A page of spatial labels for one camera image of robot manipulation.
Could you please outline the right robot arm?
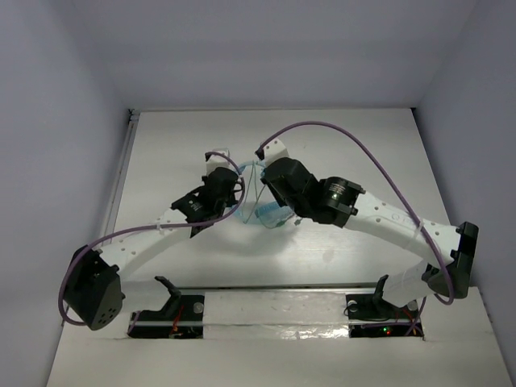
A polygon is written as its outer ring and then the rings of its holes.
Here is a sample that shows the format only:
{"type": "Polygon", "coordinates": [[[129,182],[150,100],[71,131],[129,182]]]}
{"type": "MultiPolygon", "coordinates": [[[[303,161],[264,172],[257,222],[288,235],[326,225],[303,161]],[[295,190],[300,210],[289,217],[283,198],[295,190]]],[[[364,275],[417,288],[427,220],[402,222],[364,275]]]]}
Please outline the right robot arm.
{"type": "Polygon", "coordinates": [[[298,160],[282,157],[266,164],[262,182],[280,206],[315,223],[359,231],[420,257],[420,262],[397,275],[384,275],[372,297],[376,313],[389,317],[413,300],[437,294],[468,296],[478,227],[458,227],[426,219],[418,223],[341,177],[319,180],[298,160]]]}

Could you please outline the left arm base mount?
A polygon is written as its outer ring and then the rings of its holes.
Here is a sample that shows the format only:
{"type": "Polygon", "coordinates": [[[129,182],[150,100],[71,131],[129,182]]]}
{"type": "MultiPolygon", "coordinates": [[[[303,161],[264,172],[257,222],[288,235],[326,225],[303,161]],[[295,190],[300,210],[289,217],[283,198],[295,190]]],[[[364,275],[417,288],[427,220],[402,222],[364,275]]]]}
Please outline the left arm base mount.
{"type": "Polygon", "coordinates": [[[127,328],[132,339],[202,339],[204,294],[183,294],[169,279],[155,276],[169,298],[159,310],[133,312],[127,328]]]}

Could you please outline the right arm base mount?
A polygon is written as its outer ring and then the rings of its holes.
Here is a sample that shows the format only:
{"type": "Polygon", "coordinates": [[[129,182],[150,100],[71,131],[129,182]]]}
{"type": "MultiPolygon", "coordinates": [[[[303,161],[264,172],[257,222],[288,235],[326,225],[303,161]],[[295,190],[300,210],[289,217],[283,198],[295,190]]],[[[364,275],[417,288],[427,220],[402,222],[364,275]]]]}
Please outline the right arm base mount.
{"type": "Polygon", "coordinates": [[[352,339],[424,337],[418,305],[412,310],[408,306],[393,306],[382,298],[387,278],[381,277],[372,293],[346,296],[343,314],[348,318],[352,339]]]}

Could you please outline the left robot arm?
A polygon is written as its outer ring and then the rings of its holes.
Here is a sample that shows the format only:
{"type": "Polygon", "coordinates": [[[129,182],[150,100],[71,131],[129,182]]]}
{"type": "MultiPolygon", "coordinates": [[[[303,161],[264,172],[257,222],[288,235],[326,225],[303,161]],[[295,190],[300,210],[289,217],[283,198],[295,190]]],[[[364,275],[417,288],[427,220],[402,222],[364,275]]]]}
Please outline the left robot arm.
{"type": "Polygon", "coordinates": [[[117,231],[78,248],[60,285],[61,317],[91,331],[110,324],[123,306],[123,280],[165,250],[231,216],[243,200],[235,194],[244,188],[239,174],[217,167],[154,223],[117,231]]]}

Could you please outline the light blue headphones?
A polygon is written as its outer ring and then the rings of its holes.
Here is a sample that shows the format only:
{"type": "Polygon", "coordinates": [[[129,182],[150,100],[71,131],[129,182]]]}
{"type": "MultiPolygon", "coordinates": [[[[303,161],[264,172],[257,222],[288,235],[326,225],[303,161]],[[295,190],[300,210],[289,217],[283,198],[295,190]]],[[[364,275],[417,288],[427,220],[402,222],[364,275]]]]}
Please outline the light blue headphones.
{"type": "Polygon", "coordinates": [[[265,167],[261,161],[249,160],[239,165],[239,171],[248,177],[243,204],[234,216],[243,224],[261,225],[266,229],[282,227],[293,216],[287,206],[279,206],[275,200],[263,199],[266,186],[260,181],[265,167]]]}

